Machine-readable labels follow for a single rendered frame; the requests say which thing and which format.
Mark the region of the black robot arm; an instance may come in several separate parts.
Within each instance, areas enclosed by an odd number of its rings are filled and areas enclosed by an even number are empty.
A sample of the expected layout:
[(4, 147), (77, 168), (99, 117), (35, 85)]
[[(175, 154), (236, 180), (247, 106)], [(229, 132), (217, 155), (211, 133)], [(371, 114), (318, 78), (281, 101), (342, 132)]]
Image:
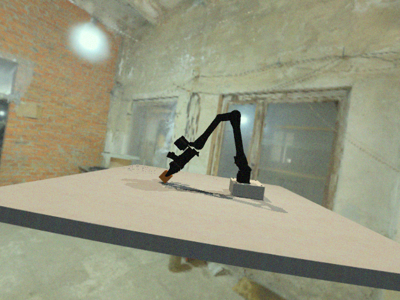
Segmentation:
[[(177, 139), (174, 144), (180, 149), (185, 150), (183, 154), (191, 160), (195, 155), (199, 157), (199, 152), (195, 149), (200, 150), (204, 147), (208, 137), (211, 133), (216, 129), (218, 124), (222, 121), (230, 121), (233, 127), (233, 134), (235, 139), (235, 147), (236, 147), (236, 156), (234, 156), (235, 164), (238, 166), (239, 170), (237, 173), (237, 181), (239, 183), (250, 183), (250, 173), (252, 169), (249, 167), (247, 158), (244, 153), (243, 144), (242, 144), (242, 135), (240, 130), (240, 122), (241, 122), (241, 113), (238, 110), (233, 110), (229, 113), (218, 114), (216, 118), (212, 121), (209, 127), (205, 130), (205, 132), (198, 137), (194, 142), (188, 142), (184, 136), (181, 136)], [(188, 145), (194, 147), (191, 149)], [(179, 155), (180, 156), (180, 155)], [(172, 159), (173, 161), (178, 160), (179, 156), (175, 155), (174, 152), (168, 152), (167, 157)]]

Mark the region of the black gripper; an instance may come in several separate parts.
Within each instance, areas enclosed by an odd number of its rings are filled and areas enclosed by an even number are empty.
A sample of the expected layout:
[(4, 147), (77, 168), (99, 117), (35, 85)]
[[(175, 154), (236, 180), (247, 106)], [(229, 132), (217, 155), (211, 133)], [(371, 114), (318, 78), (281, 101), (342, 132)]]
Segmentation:
[(167, 171), (165, 177), (168, 177), (170, 175), (173, 175), (180, 171), (184, 166), (189, 162), (190, 160), (182, 153), (178, 160), (171, 161), (169, 163), (170, 169)]

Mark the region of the orange block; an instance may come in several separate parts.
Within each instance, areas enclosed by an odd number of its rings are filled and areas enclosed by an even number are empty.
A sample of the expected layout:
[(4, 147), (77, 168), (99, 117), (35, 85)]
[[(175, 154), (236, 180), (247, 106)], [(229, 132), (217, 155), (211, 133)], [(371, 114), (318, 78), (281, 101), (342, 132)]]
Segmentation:
[(168, 177), (165, 177), (167, 171), (168, 171), (168, 170), (165, 170), (165, 171), (159, 176), (159, 178), (160, 178), (164, 183), (168, 182), (169, 179), (171, 179), (171, 177), (173, 177), (172, 175), (170, 175), (170, 176), (168, 176)]

